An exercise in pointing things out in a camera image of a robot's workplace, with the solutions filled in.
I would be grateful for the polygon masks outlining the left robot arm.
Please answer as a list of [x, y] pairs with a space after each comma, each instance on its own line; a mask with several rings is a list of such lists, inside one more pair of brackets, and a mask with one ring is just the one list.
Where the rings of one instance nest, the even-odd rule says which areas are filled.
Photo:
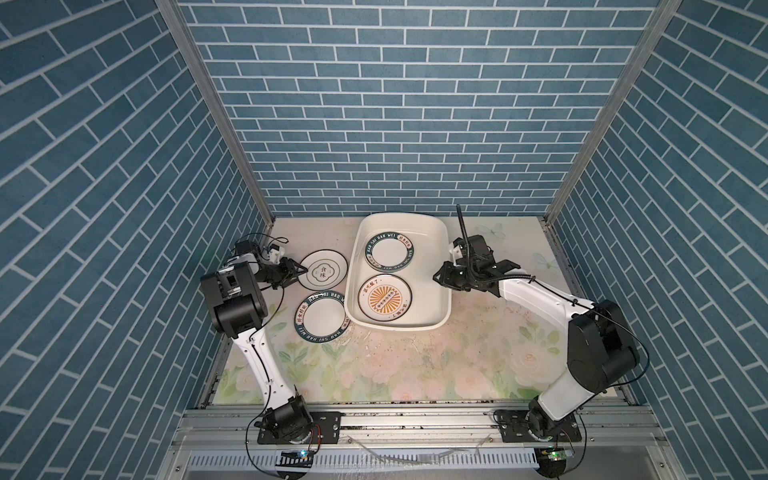
[[264, 397], [256, 425], [282, 443], [311, 439], [313, 419], [297, 387], [285, 379], [267, 338], [272, 313], [262, 289], [283, 292], [306, 273], [306, 267], [285, 257], [280, 248], [272, 248], [264, 258], [257, 243], [243, 239], [222, 266], [200, 278], [213, 328], [244, 354]]

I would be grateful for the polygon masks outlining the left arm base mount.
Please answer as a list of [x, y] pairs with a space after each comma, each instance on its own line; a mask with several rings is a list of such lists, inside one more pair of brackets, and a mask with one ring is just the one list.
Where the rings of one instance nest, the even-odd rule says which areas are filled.
[[258, 445], [308, 444], [310, 434], [319, 434], [313, 440], [320, 446], [337, 444], [339, 441], [342, 413], [340, 411], [311, 411], [308, 414], [293, 414], [289, 419], [279, 420], [258, 431]]

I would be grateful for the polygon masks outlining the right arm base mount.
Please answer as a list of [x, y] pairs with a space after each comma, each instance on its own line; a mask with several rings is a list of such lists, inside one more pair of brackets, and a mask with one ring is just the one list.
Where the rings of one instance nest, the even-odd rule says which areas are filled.
[[504, 443], [553, 443], [568, 440], [576, 443], [583, 439], [574, 414], [555, 421], [538, 409], [499, 409], [492, 412], [491, 419]]

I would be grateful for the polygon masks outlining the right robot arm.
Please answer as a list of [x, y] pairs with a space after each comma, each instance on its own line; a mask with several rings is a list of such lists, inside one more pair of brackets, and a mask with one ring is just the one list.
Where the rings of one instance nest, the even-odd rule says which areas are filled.
[[481, 235], [453, 241], [451, 259], [433, 280], [455, 291], [477, 290], [517, 303], [557, 327], [566, 338], [566, 369], [529, 403], [530, 435], [549, 441], [574, 412], [617, 385], [640, 363], [638, 340], [620, 306], [574, 297], [525, 272], [512, 261], [496, 261]]

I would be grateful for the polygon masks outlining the orange sunburst plate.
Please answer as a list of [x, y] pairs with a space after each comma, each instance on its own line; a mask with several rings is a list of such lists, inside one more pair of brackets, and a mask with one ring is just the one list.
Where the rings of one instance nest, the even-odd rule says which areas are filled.
[[409, 284], [392, 274], [379, 274], [366, 280], [358, 292], [358, 306], [375, 322], [392, 322], [410, 309], [413, 293]]

